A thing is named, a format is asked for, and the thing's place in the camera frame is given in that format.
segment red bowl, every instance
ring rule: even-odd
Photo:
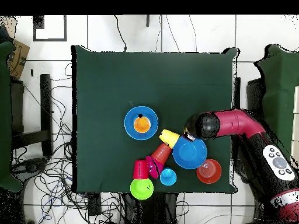
[[[221,166],[213,159],[206,159],[200,167],[196,169],[199,180],[205,184],[215,183],[221,177]]]

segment table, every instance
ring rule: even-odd
[[[233,67],[237,49],[222,54],[90,52],[72,46],[73,132],[77,136],[73,188],[78,193],[130,192],[134,161],[150,155],[162,142],[164,128],[183,131],[187,118],[201,111],[231,108]],[[135,106],[158,115],[157,133],[146,141],[130,138],[124,117]],[[155,192],[234,193],[230,184],[230,137],[206,141],[208,158],[222,166],[214,184],[201,183],[195,170],[179,167],[170,157],[177,182],[154,180]]]

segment white tile floor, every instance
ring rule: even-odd
[[[40,74],[50,74],[51,78],[69,78],[71,66],[67,66],[71,60],[71,45],[83,45],[93,51],[123,51],[124,45],[120,39],[114,16],[67,16],[67,41],[33,41],[32,16],[17,16],[15,37],[19,41],[30,46],[24,71],[21,76],[23,83],[30,89],[39,101]],[[152,51],[156,49],[157,35],[160,31],[159,15],[151,15],[149,27],[145,26],[145,15],[118,16],[119,29],[127,44],[128,52]],[[241,77],[241,107],[246,108],[246,83],[249,80],[260,77],[258,69],[253,62],[263,58],[264,49],[268,44],[278,43],[288,50],[299,47],[299,20],[296,16],[284,15],[191,15],[194,31],[189,15],[168,15],[169,25],[177,41],[181,52],[195,51],[197,41],[198,52],[221,53],[228,47],[237,47],[241,50],[237,63],[237,74]],[[63,38],[62,16],[45,16],[45,29],[37,31],[38,39]],[[163,16],[163,52],[174,51],[178,48],[169,30],[166,16]],[[161,52],[161,34],[159,35],[157,52]],[[52,87],[71,86],[71,80],[52,81]],[[72,127],[71,114],[71,89],[56,88],[53,96],[66,105],[63,118],[68,126]],[[23,124],[25,131],[40,129],[40,107],[34,98],[25,90],[24,93]],[[53,105],[54,118],[60,119],[57,106]],[[53,122],[53,136],[59,127]],[[63,136],[69,141],[70,136]],[[63,143],[60,135],[54,146]],[[41,156],[40,145],[30,145],[24,159]],[[63,157],[62,151],[55,154],[55,158]],[[40,179],[36,184],[45,189]],[[238,192],[229,194],[186,194],[185,201],[190,205],[189,212],[185,216],[179,216],[179,224],[243,224],[250,222],[253,215],[253,195],[248,185],[242,183],[241,178],[234,174],[234,184]],[[25,192],[26,219],[38,222],[43,216],[40,201],[44,193],[41,192],[31,179]],[[110,194],[103,194],[103,198],[109,198]],[[105,202],[103,210],[108,209],[110,203]],[[57,224],[64,212],[64,207],[55,207],[50,211],[52,219],[45,220],[42,224]],[[186,212],[188,206],[179,204],[176,211],[179,214]],[[59,224],[87,224],[76,209],[69,209],[65,219]]]

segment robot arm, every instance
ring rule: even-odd
[[[278,210],[279,218],[299,222],[298,175],[251,115],[238,109],[200,113],[191,116],[184,127],[184,137],[191,141],[226,135],[238,135],[245,142],[255,186],[262,188],[264,199]]]

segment green cup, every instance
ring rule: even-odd
[[[133,180],[130,186],[131,194],[138,200],[147,200],[154,192],[152,181],[147,179]]]

